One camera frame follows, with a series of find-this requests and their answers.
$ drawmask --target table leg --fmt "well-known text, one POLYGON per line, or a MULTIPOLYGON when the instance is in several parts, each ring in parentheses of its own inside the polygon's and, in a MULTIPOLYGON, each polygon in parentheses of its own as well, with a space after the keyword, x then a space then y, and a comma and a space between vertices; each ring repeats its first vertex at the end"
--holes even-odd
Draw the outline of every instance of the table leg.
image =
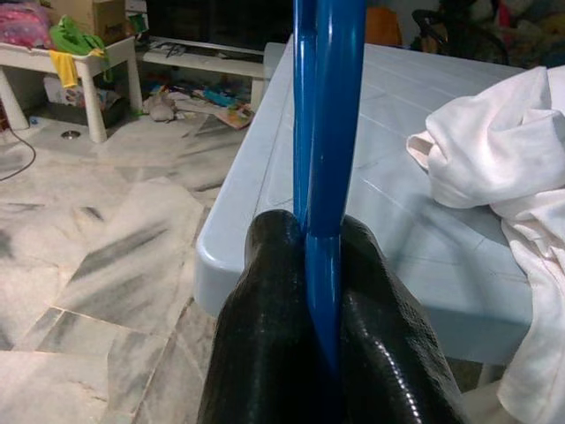
POLYGON ((265 80, 252 79, 251 82, 251 109, 256 112, 261 104, 263 98, 263 89, 265 87, 265 80))
POLYGON ((80 78, 82 79, 82 87, 85 91, 85 104, 87 107, 88 131, 90 132, 90 139, 94 143, 103 143, 106 141, 108 136, 106 135, 106 127, 104 126, 102 113, 100 111, 96 87, 94 86, 92 74, 90 73, 88 66, 82 68, 81 71, 80 78))
POLYGON ((0 66, 0 99, 6 112, 10 128, 12 130, 25 130, 29 128, 24 112, 19 107, 18 99, 11 89, 10 81, 4 73, 4 69, 0 66))
POLYGON ((141 87, 139 85, 138 62, 135 52, 127 59, 127 75, 130 85, 130 106, 132 110, 138 112, 143 110, 143 98, 141 97, 141 87))

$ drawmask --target white cloth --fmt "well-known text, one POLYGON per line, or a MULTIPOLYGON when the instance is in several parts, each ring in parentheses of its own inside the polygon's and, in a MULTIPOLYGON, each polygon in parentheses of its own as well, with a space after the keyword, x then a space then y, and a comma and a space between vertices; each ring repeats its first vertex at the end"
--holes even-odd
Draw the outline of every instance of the white cloth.
POLYGON ((532 288, 530 331, 498 398, 526 424, 565 422, 565 67, 444 105, 407 148, 451 208, 491 205, 532 288))

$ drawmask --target white plastic table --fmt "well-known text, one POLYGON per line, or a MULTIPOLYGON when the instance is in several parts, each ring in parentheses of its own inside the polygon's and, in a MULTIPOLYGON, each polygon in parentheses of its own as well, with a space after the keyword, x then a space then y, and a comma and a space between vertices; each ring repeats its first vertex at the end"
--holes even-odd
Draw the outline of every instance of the white plastic table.
MULTIPOLYGON (((128 80, 130 86, 130 105, 133 110, 143 108, 141 88, 139 87, 138 66, 135 57, 133 38, 127 38, 107 47, 109 65, 116 66, 127 62, 128 80)), ((82 81, 87 109, 88 130, 90 139, 95 143, 106 141, 106 128, 102 120, 102 113, 98 103, 96 87, 93 77, 104 71, 104 63, 99 57, 73 56, 77 66, 77 74, 82 81)), ((32 71, 57 73, 51 62, 49 51, 45 49, 28 49, 0 42, 0 99, 4 105, 6 116, 13 130, 24 130, 29 123, 19 107, 18 99, 14 95, 10 82, 6 78, 3 66, 30 69, 32 71)))
MULTIPOLYGON (((195 296, 211 314, 219 313, 244 268, 252 219, 273 208, 292 210, 291 53, 289 45, 198 240, 195 296)), ((405 141, 444 103, 518 72, 365 46, 347 207, 373 231, 393 270, 425 306, 446 355, 486 364, 508 363, 524 338, 530 286, 494 213, 436 203, 405 141)))

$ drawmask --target chair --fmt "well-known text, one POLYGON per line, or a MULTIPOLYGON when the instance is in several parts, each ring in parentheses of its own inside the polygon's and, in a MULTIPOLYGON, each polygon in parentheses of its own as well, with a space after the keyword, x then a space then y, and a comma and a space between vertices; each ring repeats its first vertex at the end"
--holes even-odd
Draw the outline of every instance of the chair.
POLYGON ((437 11, 416 10, 412 17, 420 28, 422 40, 431 38, 441 55, 509 64, 502 41, 480 26, 437 11))

